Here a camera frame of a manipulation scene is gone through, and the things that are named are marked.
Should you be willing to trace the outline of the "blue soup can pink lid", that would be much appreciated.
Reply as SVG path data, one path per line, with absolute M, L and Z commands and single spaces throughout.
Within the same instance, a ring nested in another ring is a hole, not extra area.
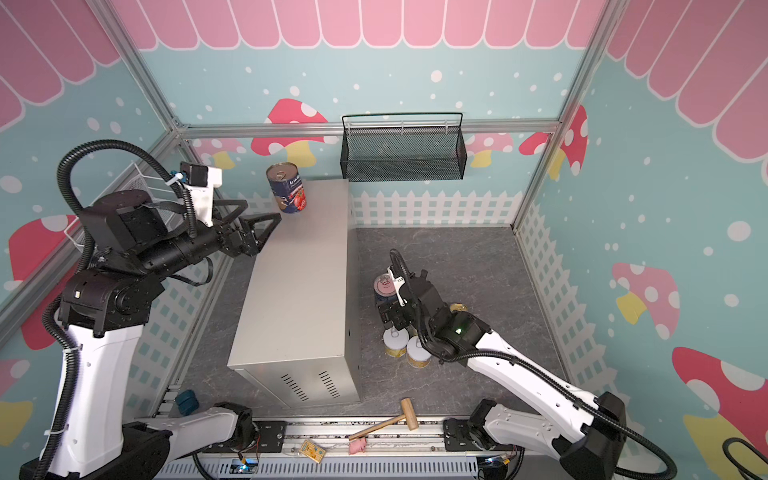
M 376 308 L 379 312 L 399 303 L 397 289 L 389 273 L 377 276 L 373 282 Z

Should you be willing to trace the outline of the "dark blue tomato can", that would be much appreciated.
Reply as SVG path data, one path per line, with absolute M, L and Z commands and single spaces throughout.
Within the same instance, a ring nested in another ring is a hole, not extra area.
M 271 165 L 266 176 L 279 209 L 286 213 L 298 213 L 307 205 L 304 185 L 298 167 L 290 162 Z

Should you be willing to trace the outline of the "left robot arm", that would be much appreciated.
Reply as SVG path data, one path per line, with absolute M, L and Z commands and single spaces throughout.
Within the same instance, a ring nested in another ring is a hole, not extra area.
M 71 182 L 76 164 L 101 150 L 145 162 L 172 189 L 156 202 L 144 190 L 121 190 L 81 204 Z M 166 280 L 210 263 L 215 253 L 254 257 L 280 224 L 277 213 L 247 214 L 244 200 L 220 201 L 221 176 L 183 163 L 170 172 L 141 147 L 95 140 L 69 151 L 56 173 L 60 193 L 84 231 L 78 266 L 46 307 L 42 325 L 61 346 L 57 403 L 43 450 L 22 465 L 23 479 L 151 479 L 168 463 L 220 445 L 243 452 L 258 440 L 248 407 L 221 402 L 181 419 L 125 421 L 130 366 L 154 301 Z

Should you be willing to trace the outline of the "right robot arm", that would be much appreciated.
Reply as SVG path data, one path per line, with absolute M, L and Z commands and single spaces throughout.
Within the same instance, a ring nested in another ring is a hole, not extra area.
M 520 446 L 555 458 L 574 479 L 672 479 L 678 469 L 669 454 L 628 427 L 626 407 L 616 395 L 579 389 L 541 368 L 497 331 L 467 311 L 454 311 L 427 274 L 395 266 L 387 275 L 394 301 L 380 305 L 386 326 L 413 326 L 422 347 L 442 363 L 457 363 L 488 377 L 534 408 L 541 427 L 502 423 L 511 415 L 488 409 L 481 426 L 497 444 Z

